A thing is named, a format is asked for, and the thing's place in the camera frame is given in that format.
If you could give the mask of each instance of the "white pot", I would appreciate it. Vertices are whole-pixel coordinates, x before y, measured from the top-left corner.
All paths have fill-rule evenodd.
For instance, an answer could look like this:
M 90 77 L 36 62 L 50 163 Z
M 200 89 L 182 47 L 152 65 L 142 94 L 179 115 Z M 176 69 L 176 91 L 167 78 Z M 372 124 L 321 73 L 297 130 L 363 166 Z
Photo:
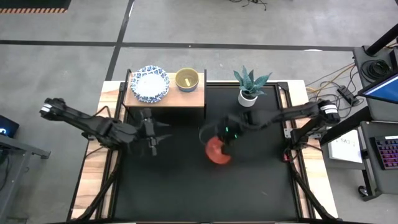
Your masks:
M 238 96 L 238 102 L 244 106 L 244 107 L 251 107 L 254 105 L 254 103 L 256 102 L 258 96 L 256 96 L 254 99 L 252 100 L 248 100 L 245 97 L 243 97 L 242 95 L 242 90 L 239 92 L 239 96 Z

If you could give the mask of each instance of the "power strip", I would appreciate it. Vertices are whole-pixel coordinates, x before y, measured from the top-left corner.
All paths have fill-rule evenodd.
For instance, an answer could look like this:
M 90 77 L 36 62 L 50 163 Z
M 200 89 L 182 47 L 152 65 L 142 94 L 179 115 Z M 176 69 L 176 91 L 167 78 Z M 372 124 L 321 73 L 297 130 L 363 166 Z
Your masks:
M 345 86 L 340 86 L 337 89 L 337 92 L 352 106 L 356 106 L 359 103 L 359 100 L 354 97 L 353 93 L 347 89 Z

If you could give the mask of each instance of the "concrete floor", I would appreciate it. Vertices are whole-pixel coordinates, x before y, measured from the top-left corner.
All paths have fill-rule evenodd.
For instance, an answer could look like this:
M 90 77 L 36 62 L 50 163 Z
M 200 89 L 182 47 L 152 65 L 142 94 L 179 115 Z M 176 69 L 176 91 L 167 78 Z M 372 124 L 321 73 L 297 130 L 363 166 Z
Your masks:
M 0 14 L 0 40 L 114 42 L 127 2 L 73 0 L 66 14 Z M 245 1 L 136 0 L 124 41 L 360 46 L 371 44 L 398 21 L 394 0 L 266 2 L 267 12 L 262 5 L 241 7 Z M 29 217 L 28 223 L 66 219 L 87 141 L 65 123 L 40 118 L 38 111 L 46 97 L 62 97 L 70 106 L 93 113 L 112 53 L 113 47 L 0 45 L 0 93 L 6 96 L 0 99 L 0 114 L 21 124 L 20 141 L 52 151 L 49 160 L 35 158 L 30 163 L 13 216 Z M 310 83 L 351 62 L 350 52 L 122 48 L 112 80 L 124 80 L 127 68 L 148 64 L 168 72 L 206 68 L 208 79 L 229 80 L 233 70 L 245 65 L 255 69 L 255 75 L 273 72 L 271 79 Z M 359 78 L 353 81 L 360 89 Z M 349 78 L 343 75 L 336 82 L 347 85 Z M 362 202 L 356 193 L 363 184 L 360 171 L 328 173 L 341 218 L 396 222 L 397 197 Z

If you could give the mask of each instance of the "plate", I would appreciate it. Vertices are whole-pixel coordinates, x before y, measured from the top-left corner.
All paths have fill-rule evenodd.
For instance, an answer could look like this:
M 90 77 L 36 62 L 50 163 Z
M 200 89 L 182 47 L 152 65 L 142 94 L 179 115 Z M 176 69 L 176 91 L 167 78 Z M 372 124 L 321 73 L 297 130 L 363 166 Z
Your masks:
M 138 101 L 159 102 L 168 92 L 170 79 L 167 73 L 155 65 L 147 65 L 135 72 L 131 90 Z

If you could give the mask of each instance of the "purple keyboard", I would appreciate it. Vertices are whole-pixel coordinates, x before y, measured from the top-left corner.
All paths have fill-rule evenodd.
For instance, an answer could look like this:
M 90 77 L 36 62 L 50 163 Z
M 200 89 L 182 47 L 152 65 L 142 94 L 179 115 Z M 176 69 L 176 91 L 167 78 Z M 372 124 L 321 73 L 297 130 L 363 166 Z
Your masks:
M 398 169 L 398 139 L 380 137 L 375 140 L 381 168 Z

